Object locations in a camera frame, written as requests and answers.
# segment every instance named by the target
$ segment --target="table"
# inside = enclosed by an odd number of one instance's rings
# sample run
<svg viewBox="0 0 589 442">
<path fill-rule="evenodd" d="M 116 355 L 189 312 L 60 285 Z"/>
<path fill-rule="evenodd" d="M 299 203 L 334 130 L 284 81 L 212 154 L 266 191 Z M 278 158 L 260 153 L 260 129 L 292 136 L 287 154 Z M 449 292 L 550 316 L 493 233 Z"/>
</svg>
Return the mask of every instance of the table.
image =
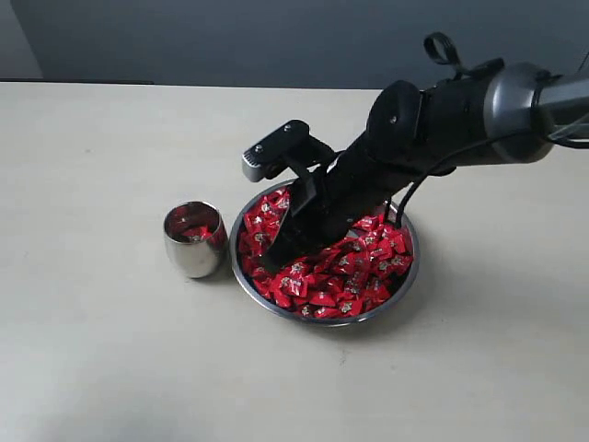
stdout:
<svg viewBox="0 0 589 442">
<path fill-rule="evenodd" d="M 169 208 L 206 199 L 231 227 L 271 185 L 245 148 L 292 118 L 344 148 L 376 94 L 0 84 L 0 438 L 586 440 L 585 153 L 426 182 L 416 284 L 354 327 L 171 267 Z"/>
</svg>

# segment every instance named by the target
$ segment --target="black cable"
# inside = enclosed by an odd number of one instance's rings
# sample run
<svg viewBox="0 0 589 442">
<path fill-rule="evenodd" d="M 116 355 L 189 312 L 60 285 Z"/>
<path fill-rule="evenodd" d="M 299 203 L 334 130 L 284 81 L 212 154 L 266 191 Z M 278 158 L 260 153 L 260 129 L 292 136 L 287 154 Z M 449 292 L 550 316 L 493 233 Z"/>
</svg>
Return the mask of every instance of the black cable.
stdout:
<svg viewBox="0 0 589 442">
<path fill-rule="evenodd" d="M 432 174 L 432 172 L 434 172 L 436 169 L 443 166 L 443 164 L 446 161 L 452 159 L 453 157 L 457 157 L 460 154 L 464 154 L 465 152 L 467 152 L 469 150 L 476 149 L 477 147 L 483 147 L 485 145 L 490 145 L 492 143 L 495 143 L 497 141 L 501 141 L 501 140 L 504 140 L 507 138 L 512 138 L 515 136 L 531 134 L 531 133 L 532 133 L 531 131 L 519 131 L 519 132 L 513 132 L 511 134 L 507 134 L 507 135 L 493 136 L 492 138 L 487 138 L 486 140 L 478 141 L 477 143 L 473 143 L 471 145 L 467 145 L 465 147 L 462 147 L 461 149 L 458 149 L 458 150 L 452 152 L 451 154 L 448 154 L 445 157 L 443 157 L 442 159 L 440 159 L 438 162 L 436 162 L 429 169 L 425 170 L 425 172 L 423 172 L 422 175 L 420 175 L 420 177 L 417 180 L 415 180 L 413 182 L 413 184 L 411 184 L 411 186 L 409 187 L 409 190 L 407 191 L 407 193 L 405 193 L 405 196 L 403 196 L 403 199 L 401 200 L 400 204 L 398 205 L 397 214 L 395 215 L 395 228 L 397 228 L 397 229 L 401 228 L 401 219 L 403 218 L 403 214 L 405 213 L 405 207 L 407 206 L 407 203 L 409 202 L 411 196 L 413 196 L 413 194 L 419 189 L 419 187 L 423 184 L 425 179 L 427 177 L 429 177 Z"/>
<path fill-rule="evenodd" d="M 585 63 L 587 63 L 587 59 L 589 59 L 589 51 L 587 51 L 587 53 L 585 54 L 585 57 L 583 58 L 583 61 L 581 62 L 581 64 L 579 65 L 579 69 L 577 69 L 577 72 L 581 72 L 581 70 L 584 68 Z"/>
</svg>

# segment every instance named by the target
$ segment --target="stainless steel cup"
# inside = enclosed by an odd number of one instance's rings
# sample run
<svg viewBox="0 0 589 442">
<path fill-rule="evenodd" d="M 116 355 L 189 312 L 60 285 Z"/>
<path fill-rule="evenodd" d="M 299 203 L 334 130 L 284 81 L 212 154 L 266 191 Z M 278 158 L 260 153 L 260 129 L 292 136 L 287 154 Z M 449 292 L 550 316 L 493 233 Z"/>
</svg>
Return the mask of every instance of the stainless steel cup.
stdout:
<svg viewBox="0 0 589 442">
<path fill-rule="evenodd" d="M 207 239 L 188 239 L 181 232 L 207 226 Z M 170 260 L 190 278 L 213 273 L 225 257 L 227 234 L 221 214 L 208 203 L 194 201 L 173 208 L 164 220 L 166 252 Z"/>
</svg>

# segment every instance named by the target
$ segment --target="stainless steel bowl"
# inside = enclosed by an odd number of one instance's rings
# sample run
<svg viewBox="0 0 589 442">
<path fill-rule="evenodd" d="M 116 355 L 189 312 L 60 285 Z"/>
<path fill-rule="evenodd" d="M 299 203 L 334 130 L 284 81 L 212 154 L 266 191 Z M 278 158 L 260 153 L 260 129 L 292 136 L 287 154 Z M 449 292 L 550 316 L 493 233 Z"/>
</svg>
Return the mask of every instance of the stainless steel bowl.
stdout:
<svg viewBox="0 0 589 442">
<path fill-rule="evenodd" d="M 231 237 L 229 238 L 229 252 L 231 253 L 231 266 L 233 267 L 233 273 L 235 274 L 237 280 L 239 281 L 239 284 L 248 293 L 248 295 L 250 295 L 253 298 L 253 300 L 256 301 L 258 304 L 260 304 L 262 307 L 266 308 L 267 310 L 271 311 L 272 313 L 275 313 L 278 316 L 281 316 L 283 318 L 287 318 L 289 320 L 298 320 L 300 322 L 305 322 L 305 323 L 309 323 L 309 324 L 317 324 L 317 325 L 322 325 L 325 327 L 340 327 L 343 325 L 353 324 L 355 322 L 362 322 L 365 320 L 369 320 L 369 319 L 373 318 L 374 316 L 378 315 L 379 313 L 382 313 L 387 308 L 390 308 L 391 306 L 396 304 L 399 300 L 401 300 L 405 296 L 405 294 L 409 291 L 411 285 L 413 284 L 413 281 L 415 281 L 415 277 L 417 276 L 417 271 L 419 270 L 419 266 L 420 266 L 420 247 L 419 247 L 419 242 L 417 240 L 417 232 L 415 231 L 413 224 L 411 223 L 411 221 L 409 221 L 409 219 L 407 218 L 406 215 L 403 215 L 403 218 L 401 220 L 401 224 L 402 224 L 402 229 L 405 229 L 406 233 L 409 234 L 407 236 L 409 237 L 410 241 L 408 241 L 409 244 L 407 244 L 407 246 L 413 255 L 413 263 L 411 264 L 409 271 L 407 273 L 405 273 L 405 275 L 404 275 L 405 280 L 403 281 L 401 286 L 393 294 L 393 296 L 391 298 L 389 298 L 381 306 L 378 306 L 377 308 L 372 309 L 370 311 L 366 311 L 362 315 L 353 316 L 350 318 L 337 318 L 337 319 L 324 319 L 323 320 L 323 319 L 318 319 L 318 318 L 306 318 L 303 316 L 295 315 L 294 313 L 292 313 L 288 310 L 285 310 L 283 308 L 280 308 L 280 307 L 272 304 L 270 301 L 268 301 L 267 299 L 265 299 L 262 295 L 260 295 L 258 293 L 258 291 L 256 290 L 256 287 L 251 283 L 249 278 L 243 274 L 243 270 L 241 269 L 241 263 L 240 263 L 241 260 L 239 259 L 239 256 L 238 256 L 239 253 L 237 251 L 237 239 L 239 238 L 239 232 L 241 232 L 241 230 L 243 228 L 245 228 L 244 224 L 243 224 L 243 216 L 263 195 L 273 192 L 276 189 L 280 189 L 281 187 L 287 186 L 291 182 L 293 182 L 293 181 L 289 180 L 289 181 L 281 182 L 279 184 L 276 184 L 275 186 L 270 187 L 269 189 L 265 190 L 264 192 L 259 193 L 255 197 L 253 197 L 249 201 L 249 203 L 247 203 L 246 206 L 241 210 L 241 212 L 237 216 L 237 219 L 233 225 L 233 228 L 231 229 Z M 394 219 L 396 213 L 397 213 L 397 206 L 395 204 L 391 204 L 389 218 Z"/>
</svg>

